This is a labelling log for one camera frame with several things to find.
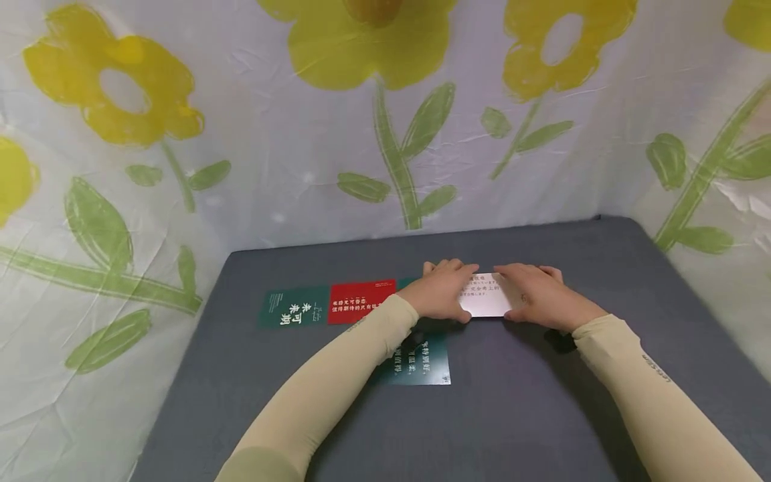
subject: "card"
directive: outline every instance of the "card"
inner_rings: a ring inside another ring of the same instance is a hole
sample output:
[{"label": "card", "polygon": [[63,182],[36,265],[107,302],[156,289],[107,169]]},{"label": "card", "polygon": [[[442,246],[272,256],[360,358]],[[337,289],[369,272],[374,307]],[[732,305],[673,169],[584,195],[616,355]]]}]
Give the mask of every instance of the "card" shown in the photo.
[{"label": "card", "polygon": [[327,322],[328,286],[282,289],[265,295],[260,310],[259,326],[288,328]]},{"label": "card", "polygon": [[404,345],[381,363],[370,383],[386,385],[449,385],[447,341],[443,333],[426,334],[426,341],[408,352]]},{"label": "card", "polygon": [[460,293],[460,306],[474,318],[499,318],[522,305],[522,293],[498,273],[477,273]]},{"label": "card", "polygon": [[393,279],[333,285],[327,323],[330,325],[356,323],[394,293],[396,293],[396,280]]}]

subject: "gray mattress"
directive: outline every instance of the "gray mattress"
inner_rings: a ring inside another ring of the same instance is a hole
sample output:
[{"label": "gray mattress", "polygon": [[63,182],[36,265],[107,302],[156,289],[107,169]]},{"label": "gray mattress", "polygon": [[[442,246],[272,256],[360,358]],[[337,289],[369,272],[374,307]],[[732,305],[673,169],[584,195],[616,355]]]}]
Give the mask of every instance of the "gray mattress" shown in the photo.
[{"label": "gray mattress", "polygon": [[[458,257],[521,261],[566,282],[643,346],[771,480],[771,386],[634,222],[525,228],[231,254],[133,475],[211,481],[281,384],[345,326],[258,328],[266,291],[419,275]],[[611,397],[544,329],[472,322],[448,339],[450,386],[368,386],[308,480],[647,480]]]}]

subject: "teal card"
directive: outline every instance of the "teal card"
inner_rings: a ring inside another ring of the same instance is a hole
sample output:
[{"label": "teal card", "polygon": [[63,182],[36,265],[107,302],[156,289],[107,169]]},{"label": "teal card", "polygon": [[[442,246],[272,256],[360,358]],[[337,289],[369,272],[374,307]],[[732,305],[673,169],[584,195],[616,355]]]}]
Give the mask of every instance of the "teal card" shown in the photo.
[{"label": "teal card", "polygon": [[410,352],[400,346],[375,369],[370,381],[387,385],[449,385],[444,333],[426,334],[426,341]]},{"label": "teal card", "polygon": [[325,324],[330,291],[328,286],[315,286],[269,292],[262,301],[258,324],[263,328]]},{"label": "teal card", "polygon": [[419,278],[402,278],[399,280],[396,280],[396,289],[404,289],[407,287],[408,284],[412,283],[413,281],[417,280]]}]

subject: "fabric backdrop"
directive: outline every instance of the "fabric backdrop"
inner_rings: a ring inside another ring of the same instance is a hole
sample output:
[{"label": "fabric backdrop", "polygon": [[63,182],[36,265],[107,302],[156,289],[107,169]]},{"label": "fabric backdrop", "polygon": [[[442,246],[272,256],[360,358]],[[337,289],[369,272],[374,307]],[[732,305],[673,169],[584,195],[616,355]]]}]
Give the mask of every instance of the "fabric backdrop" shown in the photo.
[{"label": "fabric backdrop", "polygon": [[242,249],[628,215],[771,379],[769,0],[0,9],[3,482],[128,480]]}]

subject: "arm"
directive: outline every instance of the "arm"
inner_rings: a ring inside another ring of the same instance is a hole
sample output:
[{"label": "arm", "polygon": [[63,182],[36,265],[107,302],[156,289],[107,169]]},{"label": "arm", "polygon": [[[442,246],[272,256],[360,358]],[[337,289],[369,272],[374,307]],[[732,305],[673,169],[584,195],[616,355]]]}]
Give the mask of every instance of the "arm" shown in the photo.
[{"label": "arm", "polygon": [[478,268],[460,260],[426,263],[423,278],[388,297],[313,355],[260,412],[217,482],[304,479],[313,453],[418,317],[471,320],[457,299]]},{"label": "arm", "polygon": [[417,321],[415,309],[391,295],[287,380],[234,453],[246,447],[270,448],[305,477],[311,456],[351,406],[372,370],[393,354]]},{"label": "arm", "polygon": [[564,285],[559,270],[496,266],[524,293],[506,314],[572,332],[584,361],[613,396],[653,480],[760,480],[712,422],[642,350],[622,320]]},{"label": "arm", "polygon": [[606,315],[573,332],[581,357],[613,396],[652,480],[758,480],[699,408],[642,350],[627,324]]}]

